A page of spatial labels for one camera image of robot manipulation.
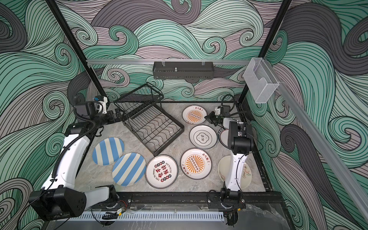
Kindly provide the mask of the white plate black motif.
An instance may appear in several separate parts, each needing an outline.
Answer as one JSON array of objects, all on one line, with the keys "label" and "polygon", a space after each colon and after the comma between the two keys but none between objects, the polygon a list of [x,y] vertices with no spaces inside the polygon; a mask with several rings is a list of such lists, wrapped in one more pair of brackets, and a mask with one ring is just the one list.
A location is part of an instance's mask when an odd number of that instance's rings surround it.
[{"label": "white plate black motif", "polygon": [[191,129],[189,133],[191,143],[200,149],[210,149],[217,143],[217,133],[206,125],[198,125]]}]

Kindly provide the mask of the black wire dish rack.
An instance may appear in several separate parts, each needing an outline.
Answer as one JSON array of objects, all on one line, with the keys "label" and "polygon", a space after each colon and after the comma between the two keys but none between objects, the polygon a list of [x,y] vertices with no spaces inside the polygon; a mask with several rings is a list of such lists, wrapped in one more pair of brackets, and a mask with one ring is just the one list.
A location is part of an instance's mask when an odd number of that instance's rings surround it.
[{"label": "black wire dish rack", "polygon": [[123,124],[155,157],[185,131],[184,125],[163,109],[163,99],[160,89],[145,83],[114,101]]}]

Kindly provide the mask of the green red rimmed plate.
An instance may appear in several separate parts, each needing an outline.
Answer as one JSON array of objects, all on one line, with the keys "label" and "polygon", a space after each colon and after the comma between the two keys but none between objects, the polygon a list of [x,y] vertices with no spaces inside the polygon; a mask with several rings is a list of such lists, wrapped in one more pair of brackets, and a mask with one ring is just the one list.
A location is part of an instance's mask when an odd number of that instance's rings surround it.
[{"label": "green red rimmed plate", "polygon": [[218,141],[220,142],[220,144],[225,147],[225,148],[229,148],[228,147],[228,136],[229,136],[229,130],[225,129],[225,128],[221,128],[218,131]]}]

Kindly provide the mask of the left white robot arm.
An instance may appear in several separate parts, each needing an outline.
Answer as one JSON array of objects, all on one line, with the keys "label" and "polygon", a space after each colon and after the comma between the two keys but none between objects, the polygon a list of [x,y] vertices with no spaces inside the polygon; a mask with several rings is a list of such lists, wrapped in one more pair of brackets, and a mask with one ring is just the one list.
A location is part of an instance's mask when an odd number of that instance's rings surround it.
[{"label": "left white robot arm", "polygon": [[113,185],[100,186],[88,192],[74,189],[77,172],[91,137],[117,118],[107,111],[107,102],[107,97],[98,95],[92,101],[77,103],[73,107],[77,121],[67,127],[52,173],[41,189],[33,191],[28,199],[29,205],[42,220],[75,218],[95,205],[108,209],[117,205],[118,195]]}]

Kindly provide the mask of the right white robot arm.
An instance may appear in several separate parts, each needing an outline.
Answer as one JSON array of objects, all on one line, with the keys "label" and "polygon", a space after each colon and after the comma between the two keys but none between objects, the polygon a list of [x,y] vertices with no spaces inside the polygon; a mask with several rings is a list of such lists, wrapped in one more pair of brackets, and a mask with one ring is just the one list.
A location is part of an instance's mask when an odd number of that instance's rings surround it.
[{"label": "right white robot arm", "polygon": [[216,107],[205,119],[214,126],[228,130],[227,148],[232,151],[230,167],[224,181],[224,186],[219,193],[220,204],[226,209],[241,209],[242,201],[241,178],[246,159],[253,152],[254,136],[252,125],[234,118],[243,112],[231,113],[233,107],[224,105],[224,100],[229,97],[235,103],[235,97],[227,94],[221,100],[221,105]]}]

